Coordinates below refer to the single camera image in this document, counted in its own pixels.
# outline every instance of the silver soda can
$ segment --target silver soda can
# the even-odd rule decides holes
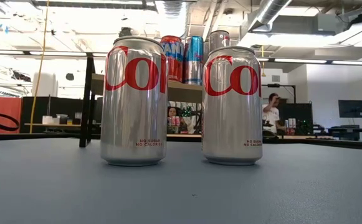
[[[185,39],[185,69],[183,83],[202,85],[203,38],[190,36]]]
[[[215,49],[218,49],[220,47],[228,47],[229,41],[231,40],[229,38],[229,33],[224,30],[217,30],[214,32],[211,32],[208,36],[209,40],[209,53],[212,52]]]
[[[262,157],[260,63],[253,50],[210,53],[202,107],[202,151],[209,162],[246,166]]]
[[[121,37],[106,58],[101,157],[118,166],[157,164],[166,154],[166,57],[142,37]]]
[[[204,41],[203,43],[203,65],[206,64],[208,58],[208,41]]]

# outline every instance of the red coke logo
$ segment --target red coke logo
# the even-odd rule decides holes
[[[106,58],[106,74],[105,74],[105,88],[108,91],[113,91],[116,90],[118,88],[121,88],[123,85],[128,84],[130,87],[136,89],[136,90],[151,90],[154,87],[157,86],[158,80],[160,78],[160,93],[165,93],[166,92],[166,57],[161,54],[161,58],[160,58],[160,71],[158,70],[157,65],[154,63],[154,61],[148,59],[148,58],[134,58],[132,60],[130,60],[127,65],[125,66],[125,71],[124,71],[124,80],[117,85],[111,85],[109,84],[109,82],[107,81],[107,74],[108,74],[108,61],[109,61],[109,56],[110,54],[116,50],[116,49],[120,49],[122,51],[124,51],[125,56],[128,57],[128,47],[125,46],[118,46],[118,47],[114,47],[109,53],[108,53],[108,57]],[[149,80],[148,83],[146,84],[146,86],[139,86],[136,83],[136,67],[138,66],[138,64],[140,62],[146,62],[149,66],[148,72],[149,72]]]
[[[215,60],[220,59],[220,58],[226,59],[232,65],[232,56],[227,56],[227,55],[217,56],[217,57],[213,58],[207,64],[206,72],[204,74],[204,87],[205,87],[206,93],[208,95],[221,96],[223,94],[228,93],[231,90],[235,90],[238,94],[241,94],[241,95],[253,95],[258,90],[259,96],[261,97],[260,77],[258,76],[257,72],[248,65],[241,65],[241,66],[238,66],[235,69],[233,69],[233,71],[231,72],[231,75],[229,77],[230,83],[231,83],[230,87],[228,87],[222,91],[216,91],[216,90],[212,89],[211,82],[210,82],[211,66],[213,65]],[[248,92],[243,91],[242,85],[241,85],[242,70],[245,68],[250,71],[250,77],[251,77],[251,87],[250,87],[250,91],[248,91]]]

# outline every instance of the wooden shelf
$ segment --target wooden shelf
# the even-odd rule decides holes
[[[167,137],[201,138],[200,134],[167,134]]]
[[[104,75],[92,74],[92,93],[96,95],[103,95]],[[189,85],[175,81],[168,82],[168,100],[187,103],[201,103],[202,102],[201,85]]]
[[[184,84],[176,81],[168,81],[168,88],[177,88],[182,90],[197,90],[202,91],[203,86],[201,85],[190,85],[190,84]]]

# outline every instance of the computer monitor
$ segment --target computer monitor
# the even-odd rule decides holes
[[[341,118],[362,118],[362,100],[339,100],[338,112]]]

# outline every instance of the can lid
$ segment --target can lid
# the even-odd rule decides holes
[[[173,36],[173,35],[165,35],[164,37],[161,37],[161,40],[163,40],[163,38],[166,38],[166,37],[175,38],[175,39],[178,39],[179,41],[182,41],[180,37]]]
[[[117,38],[116,40],[114,40],[114,43],[115,44],[117,41],[119,40],[125,40],[125,39],[140,39],[140,40],[147,40],[147,41],[150,41],[150,42],[153,42],[157,45],[159,45],[161,48],[163,48],[163,46],[161,46],[161,44],[153,39],[150,39],[150,38],[146,38],[146,37],[135,37],[135,36],[124,36],[124,37],[120,37],[120,38]]]
[[[201,36],[198,36],[198,35],[187,36],[185,39],[189,39],[189,38],[192,38],[192,37],[198,37],[200,39],[203,39]]]
[[[224,49],[240,49],[240,50],[247,50],[255,55],[254,50],[248,48],[248,47],[241,47],[241,46],[227,46],[227,47],[219,47],[215,50],[212,50],[208,55],[211,55],[214,52],[217,52],[218,50],[224,50]]]
[[[215,30],[215,31],[212,31],[210,34],[212,34],[213,32],[225,32],[225,33],[228,33],[228,34],[229,34],[229,32],[226,31],[226,30]]]

